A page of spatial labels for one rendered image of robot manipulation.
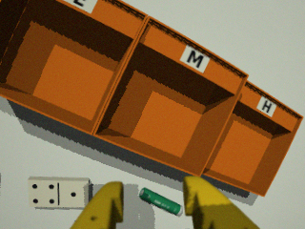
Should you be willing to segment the orange bin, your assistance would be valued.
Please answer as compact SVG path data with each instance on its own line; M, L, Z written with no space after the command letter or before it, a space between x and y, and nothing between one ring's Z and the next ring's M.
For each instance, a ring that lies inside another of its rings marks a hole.
M0 96L265 197L303 116L248 77L121 0L0 0Z

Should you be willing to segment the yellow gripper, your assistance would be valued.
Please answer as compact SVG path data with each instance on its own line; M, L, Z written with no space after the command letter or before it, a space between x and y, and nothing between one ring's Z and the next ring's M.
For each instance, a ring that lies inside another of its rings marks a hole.
M193 229L260 229L236 205L202 177L183 178L185 216ZM91 199L70 229L116 229L123 222L124 186L106 183Z

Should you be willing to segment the beige domino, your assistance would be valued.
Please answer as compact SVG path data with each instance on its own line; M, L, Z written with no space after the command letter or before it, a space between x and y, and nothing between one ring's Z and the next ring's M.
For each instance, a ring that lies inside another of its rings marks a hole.
M29 177L29 207L85 207L88 177Z

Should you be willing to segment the green battery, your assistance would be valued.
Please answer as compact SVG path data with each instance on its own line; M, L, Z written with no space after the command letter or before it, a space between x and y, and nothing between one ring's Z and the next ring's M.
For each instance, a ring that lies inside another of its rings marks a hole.
M175 215L180 215L183 207L182 205L171 201L168 198L165 198L161 195L158 195L157 193L147 189L147 188L143 188L140 193L139 193L139 197L146 200L147 202L158 206L164 210L167 210Z

